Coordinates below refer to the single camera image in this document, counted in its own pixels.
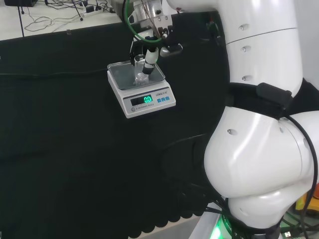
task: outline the yellow object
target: yellow object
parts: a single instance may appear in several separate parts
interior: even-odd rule
[[[306,196],[307,196],[307,194],[304,194],[301,198],[298,199],[298,201],[296,202],[296,210],[304,209],[304,205],[306,202]],[[308,210],[315,210],[315,211],[319,212],[319,200],[316,198],[312,198],[307,209]]]

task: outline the digital scale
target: digital scale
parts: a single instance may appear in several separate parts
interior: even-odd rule
[[[174,94],[158,65],[149,75],[149,83],[137,85],[130,61],[108,65],[109,83],[126,118],[145,115],[176,105]]]

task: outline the green digital display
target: green digital display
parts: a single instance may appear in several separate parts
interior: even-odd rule
[[[148,96],[142,96],[142,97],[138,97],[138,98],[132,99],[131,103],[132,103],[132,106],[137,106],[137,105],[140,105],[140,104],[150,103],[152,101],[153,101],[152,96],[148,95]]]
[[[153,99],[151,96],[144,96],[144,103],[149,103],[149,102],[152,102]]]

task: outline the glass beaker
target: glass beaker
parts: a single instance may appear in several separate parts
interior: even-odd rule
[[[147,85],[149,83],[149,75],[143,73],[143,68],[145,64],[145,56],[137,55],[134,58],[135,62],[135,85]]]

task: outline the black cloth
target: black cloth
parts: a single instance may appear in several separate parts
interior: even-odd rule
[[[227,54],[200,19],[196,14],[176,18],[184,50],[158,61],[177,100],[170,109],[126,119],[106,72],[43,79],[1,76],[4,239],[126,239],[190,217],[193,207],[203,205],[180,200],[161,170],[166,145],[213,132],[224,110]],[[102,69],[129,60],[131,42],[122,23],[2,41],[0,73]],[[312,86],[305,83],[299,95],[293,112],[319,110]],[[180,161],[173,163],[177,175],[192,172],[189,154],[176,150],[175,158]]]

